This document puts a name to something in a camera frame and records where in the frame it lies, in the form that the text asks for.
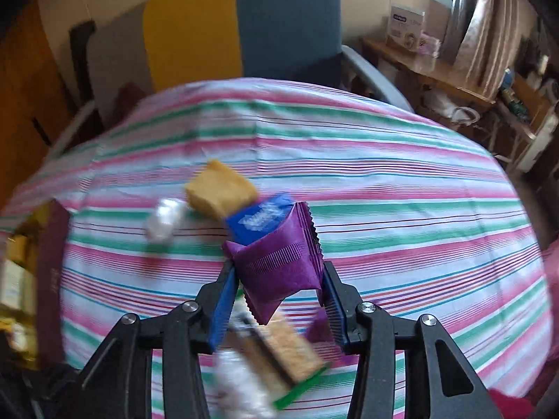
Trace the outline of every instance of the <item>chair backrest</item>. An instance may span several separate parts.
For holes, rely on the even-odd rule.
[[[262,77],[338,86],[340,0],[149,0],[88,43],[101,117],[118,89]]]

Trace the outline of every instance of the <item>white plastic wrapped object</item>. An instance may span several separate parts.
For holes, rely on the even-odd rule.
[[[159,200],[145,224],[147,240],[158,244],[169,242],[183,222],[186,207],[186,203],[178,198]]]
[[[222,349],[215,353],[213,378],[226,419],[276,417],[268,392],[247,361],[235,350]]]

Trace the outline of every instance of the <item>screw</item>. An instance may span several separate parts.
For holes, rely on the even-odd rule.
[[[435,326],[437,324],[437,319],[431,315],[430,313],[426,313],[425,315],[421,315],[421,321],[426,326]]]
[[[196,312],[198,310],[198,303],[196,301],[186,301],[182,304],[182,309],[185,312]]]
[[[359,310],[365,313],[373,313],[377,307],[372,302],[362,302],[359,304]]]
[[[136,316],[133,313],[127,313],[120,320],[123,324],[132,324],[136,322]]]

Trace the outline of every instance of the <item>floor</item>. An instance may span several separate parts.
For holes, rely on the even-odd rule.
[[[534,233],[538,238],[539,247],[541,250],[547,247],[557,239],[558,232],[550,223],[546,210],[540,204],[536,192],[532,187],[521,177],[520,174],[509,175],[510,181],[513,183],[518,197],[521,199],[524,208],[532,222]]]

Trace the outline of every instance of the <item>striped tablecloth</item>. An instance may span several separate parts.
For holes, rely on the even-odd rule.
[[[160,315],[216,279],[222,225],[190,214],[165,250],[147,243],[143,230],[157,199],[183,197],[183,184],[211,158],[263,196],[287,191],[308,201],[325,259],[364,299],[406,318],[429,311],[488,387],[508,395],[529,388],[550,347],[550,304],[535,235],[493,158],[389,105],[262,79],[194,83],[148,97],[124,123],[16,191],[0,221],[4,237],[49,197],[74,214],[62,280],[72,365],[83,367],[123,313]],[[301,292],[282,310],[302,331],[317,305],[314,292]],[[201,364],[213,409],[211,357]],[[281,417],[345,417],[356,367],[335,363]],[[396,370],[395,414],[403,417],[402,354]]]

